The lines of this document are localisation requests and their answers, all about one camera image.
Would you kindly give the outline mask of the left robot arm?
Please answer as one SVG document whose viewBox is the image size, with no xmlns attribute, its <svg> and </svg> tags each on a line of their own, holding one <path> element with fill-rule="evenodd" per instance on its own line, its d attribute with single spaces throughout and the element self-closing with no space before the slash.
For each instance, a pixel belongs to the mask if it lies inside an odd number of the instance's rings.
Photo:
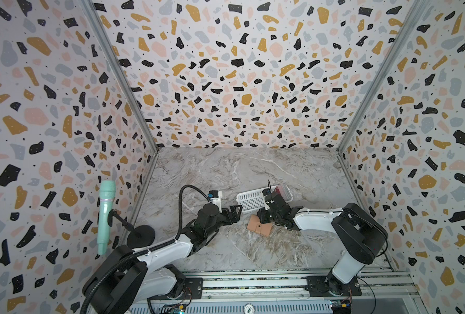
<svg viewBox="0 0 465 314">
<path fill-rule="evenodd" d="M 141 300 L 185 298 L 186 277 L 175 267 L 175 261 L 206 247 L 220 227 L 239 222 L 242 209 L 241 205 L 219 209 L 208 203 L 177 239 L 138 249 L 117 247 L 83 287 L 85 300 L 80 312 L 125 313 Z"/>
</svg>

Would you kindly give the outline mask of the tan leather card holder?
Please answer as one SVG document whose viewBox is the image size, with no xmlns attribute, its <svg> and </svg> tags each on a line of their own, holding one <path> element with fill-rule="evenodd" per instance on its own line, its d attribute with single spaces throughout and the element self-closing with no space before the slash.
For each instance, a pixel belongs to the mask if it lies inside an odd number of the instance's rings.
<svg viewBox="0 0 465 314">
<path fill-rule="evenodd" d="M 269 237 L 273 226 L 274 226 L 273 222 L 261 223 L 260 218 L 258 218 L 256 215 L 252 215 L 249 219 L 247 229 L 258 235 Z"/>
</svg>

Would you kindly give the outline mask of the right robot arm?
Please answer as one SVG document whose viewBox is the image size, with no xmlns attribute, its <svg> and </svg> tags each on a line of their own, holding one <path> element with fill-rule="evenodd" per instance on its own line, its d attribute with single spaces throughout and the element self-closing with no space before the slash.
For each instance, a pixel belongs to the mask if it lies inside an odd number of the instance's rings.
<svg viewBox="0 0 465 314">
<path fill-rule="evenodd" d="M 290 207 L 277 191 L 262 191 L 265 206 L 257 214 L 262 224 L 271 223 L 287 230 L 319 230 L 336 234 L 346 252 L 338 259 L 328 282 L 341 285 L 351 280 L 374 262 L 387 243 L 388 235 L 360 206 L 348 203 L 335 210 Z"/>
</svg>

